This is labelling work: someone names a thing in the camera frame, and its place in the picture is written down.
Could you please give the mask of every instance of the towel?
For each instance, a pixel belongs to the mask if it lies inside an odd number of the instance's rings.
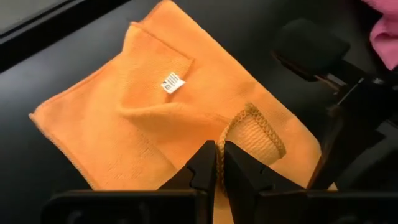
[[[320,158],[310,131],[172,1],[30,118],[94,190],[156,190],[207,140],[235,142],[302,187]],[[221,187],[214,223],[232,223]]]
[[[389,70],[398,65],[398,1],[363,0],[383,17],[373,27],[370,41]]]

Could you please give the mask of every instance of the pink cloth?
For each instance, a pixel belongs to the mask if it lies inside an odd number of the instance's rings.
[[[383,13],[371,32],[370,41],[389,70],[398,65],[398,0],[363,0]]]

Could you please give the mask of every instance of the white label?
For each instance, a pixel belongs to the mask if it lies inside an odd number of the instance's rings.
[[[184,85],[185,81],[180,79],[180,77],[178,77],[177,74],[175,74],[174,72],[170,73],[170,75],[168,75],[168,77],[166,78],[166,80],[164,80],[164,82],[161,84],[161,86],[163,87],[163,89],[167,92],[167,93],[173,93],[175,90],[177,90],[178,88],[180,88],[182,85]]]

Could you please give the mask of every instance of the black table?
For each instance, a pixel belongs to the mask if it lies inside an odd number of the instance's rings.
[[[36,129],[28,113],[113,58],[121,50],[130,21],[141,20],[157,1],[130,1],[0,74],[0,223],[38,223],[40,207],[52,194],[89,188]],[[360,2],[176,2],[318,138],[333,93],[321,83],[303,81],[271,58],[276,30],[305,17],[351,43],[347,61],[367,72],[380,71],[368,44],[375,17],[364,22],[362,13],[370,11]]]

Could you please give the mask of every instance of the orange microfiber towel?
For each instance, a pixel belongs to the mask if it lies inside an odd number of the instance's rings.
[[[320,157],[307,128],[172,1],[30,117],[95,190],[158,189],[206,140],[220,152],[235,142],[303,187]],[[222,200],[215,223],[231,220]]]

